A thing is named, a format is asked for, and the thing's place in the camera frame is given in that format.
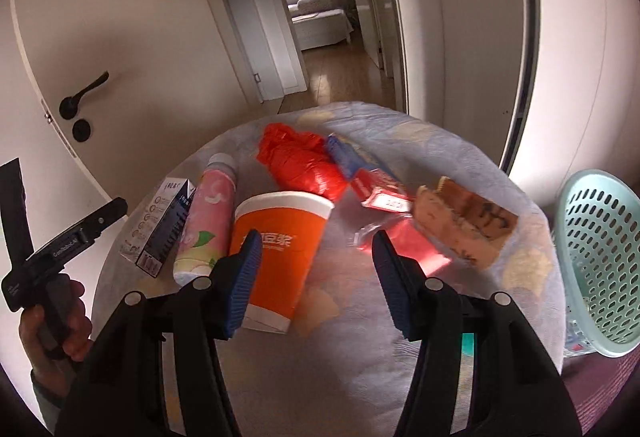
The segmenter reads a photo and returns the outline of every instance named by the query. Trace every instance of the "human hand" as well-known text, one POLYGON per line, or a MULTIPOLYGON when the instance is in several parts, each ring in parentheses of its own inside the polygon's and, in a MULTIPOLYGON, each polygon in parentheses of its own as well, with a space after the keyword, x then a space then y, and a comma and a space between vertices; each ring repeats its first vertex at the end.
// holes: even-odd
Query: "human hand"
MULTIPOLYGON (((75 280, 71 280, 70 283, 72 294, 76 299, 66 319, 71 333, 62 344, 62 349, 73 361, 83 361, 93 343, 89 339, 93 326, 89 318, 84 315, 84 303, 80 299, 84 294, 84 286, 75 280)), ((70 380, 60 368, 59 363, 46 356, 38 339, 38 329, 43 323, 44 308, 41 305, 23 310, 18 327, 20 341, 31 361, 36 380, 57 396, 66 397, 71 387, 70 380)))

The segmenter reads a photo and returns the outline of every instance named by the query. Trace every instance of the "black door handle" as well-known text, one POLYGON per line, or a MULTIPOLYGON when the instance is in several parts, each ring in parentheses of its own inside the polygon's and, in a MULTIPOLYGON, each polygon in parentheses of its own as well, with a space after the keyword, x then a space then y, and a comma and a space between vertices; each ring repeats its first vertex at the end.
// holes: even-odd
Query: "black door handle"
POLYGON ((89 92, 89 90, 93 90, 94 88, 100 86, 108 79, 109 73, 105 70, 97 80, 95 80, 89 86, 80 90, 80 92, 78 92, 75 96, 65 97, 65 99, 60 102, 60 116, 63 119, 67 120, 76 117, 76 115, 78 115, 78 104, 80 103, 82 96, 89 92))

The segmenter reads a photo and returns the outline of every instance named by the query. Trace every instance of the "white bed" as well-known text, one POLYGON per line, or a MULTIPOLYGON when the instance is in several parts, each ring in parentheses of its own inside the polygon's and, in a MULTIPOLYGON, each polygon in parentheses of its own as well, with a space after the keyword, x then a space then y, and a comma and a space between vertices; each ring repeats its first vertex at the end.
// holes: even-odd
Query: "white bed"
POLYGON ((342 9, 305 14, 296 16, 292 20, 298 45, 302 51, 333 45, 342 40, 351 43, 353 27, 342 9))
POLYGON ((299 0, 289 5, 300 50, 351 42, 353 27, 344 10, 331 7, 331 0, 299 0))

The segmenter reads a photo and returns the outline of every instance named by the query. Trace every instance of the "tablecloth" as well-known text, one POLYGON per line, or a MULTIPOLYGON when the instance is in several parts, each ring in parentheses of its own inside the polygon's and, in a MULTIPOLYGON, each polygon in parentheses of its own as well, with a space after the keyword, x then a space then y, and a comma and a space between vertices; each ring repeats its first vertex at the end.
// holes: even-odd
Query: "tablecloth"
MULTIPOLYGON (((446 175, 516 213, 517 228, 490 269, 478 273, 465 261, 454 260, 438 276, 470 295, 508 292, 561 368, 564 290, 546 217, 478 148, 402 113, 341 102, 229 130, 170 175, 196 182, 209 157, 226 152, 239 163, 236 204, 276 191, 273 178, 255 160, 258 141, 270 122, 343 134, 383 160, 411 191, 423 184, 426 175, 446 175)), ((142 206, 137 207, 128 223, 136 223, 141 211, 142 206)), ((326 226, 289 332, 239 329, 232 340, 218 343, 243 436, 393 434, 418 346, 403 340, 393 326, 370 255, 350 245, 354 230, 384 214, 362 208, 349 190, 326 226)), ((98 281, 93 309, 96 333, 130 290, 149 297, 177 290, 169 265, 154 279, 119 255, 126 231, 125 227, 114 243, 98 281)), ((179 419, 170 376, 167 373, 168 411, 170 419, 179 419)), ((463 371, 461 390, 468 393, 469 384, 470 375, 463 371)))

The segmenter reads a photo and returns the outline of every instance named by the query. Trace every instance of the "mint green basket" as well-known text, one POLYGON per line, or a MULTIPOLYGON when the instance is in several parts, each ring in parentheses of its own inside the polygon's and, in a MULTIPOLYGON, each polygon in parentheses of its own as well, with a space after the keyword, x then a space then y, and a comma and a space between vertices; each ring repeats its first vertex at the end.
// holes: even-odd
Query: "mint green basket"
POLYGON ((640 343, 640 200, 599 170, 560 195, 556 250, 567 303, 565 355, 619 357, 640 343))

